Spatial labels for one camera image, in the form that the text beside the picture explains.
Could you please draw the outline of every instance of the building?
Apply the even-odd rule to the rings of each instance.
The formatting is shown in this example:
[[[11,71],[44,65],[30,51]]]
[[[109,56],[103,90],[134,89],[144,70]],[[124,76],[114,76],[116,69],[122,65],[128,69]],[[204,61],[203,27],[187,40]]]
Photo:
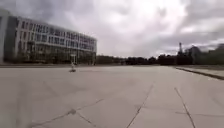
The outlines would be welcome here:
[[[0,63],[43,62],[93,64],[97,40],[82,33],[0,9]]]

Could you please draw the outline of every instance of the road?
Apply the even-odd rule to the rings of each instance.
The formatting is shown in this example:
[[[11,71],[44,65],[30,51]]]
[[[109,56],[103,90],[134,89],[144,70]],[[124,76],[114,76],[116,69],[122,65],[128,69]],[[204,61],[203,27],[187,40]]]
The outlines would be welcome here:
[[[223,128],[224,81],[172,67],[1,68],[1,128]]]

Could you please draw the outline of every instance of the cloud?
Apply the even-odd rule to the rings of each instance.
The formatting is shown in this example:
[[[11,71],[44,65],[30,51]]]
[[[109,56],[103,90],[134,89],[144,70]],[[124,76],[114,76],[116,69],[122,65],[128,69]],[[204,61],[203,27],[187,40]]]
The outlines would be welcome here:
[[[175,54],[178,43],[221,42],[223,0],[1,0],[20,15],[92,35],[98,54]]]

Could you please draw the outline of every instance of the distant building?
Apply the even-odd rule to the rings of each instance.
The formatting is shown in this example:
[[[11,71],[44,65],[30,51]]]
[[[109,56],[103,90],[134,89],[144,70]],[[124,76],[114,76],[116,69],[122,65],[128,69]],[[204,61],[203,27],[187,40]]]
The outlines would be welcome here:
[[[0,9],[0,63],[75,59],[90,64],[95,62],[96,51],[97,40],[93,37]]]

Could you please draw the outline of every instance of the concrete pavement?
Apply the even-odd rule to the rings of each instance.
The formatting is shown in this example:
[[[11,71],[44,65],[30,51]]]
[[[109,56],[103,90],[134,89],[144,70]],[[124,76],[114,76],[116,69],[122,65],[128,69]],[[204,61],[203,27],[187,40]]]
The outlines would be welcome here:
[[[224,82],[171,67],[1,68],[0,127],[223,128]]]

